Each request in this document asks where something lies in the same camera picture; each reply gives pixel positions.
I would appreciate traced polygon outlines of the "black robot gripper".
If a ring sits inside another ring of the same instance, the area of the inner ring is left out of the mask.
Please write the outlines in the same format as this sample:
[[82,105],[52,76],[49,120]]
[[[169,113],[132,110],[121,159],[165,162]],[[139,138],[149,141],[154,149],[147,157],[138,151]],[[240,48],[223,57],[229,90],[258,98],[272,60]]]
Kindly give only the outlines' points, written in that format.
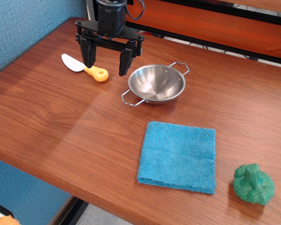
[[98,0],[97,21],[77,20],[76,41],[81,48],[83,63],[87,68],[91,68],[96,61],[96,47],[121,51],[119,75],[127,74],[131,66],[133,57],[141,56],[141,44],[144,40],[142,35],[126,26],[126,16],[132,20],[142,17],[145,9],[141,0],[142,12],[133,18],[127,8],[126,0]]

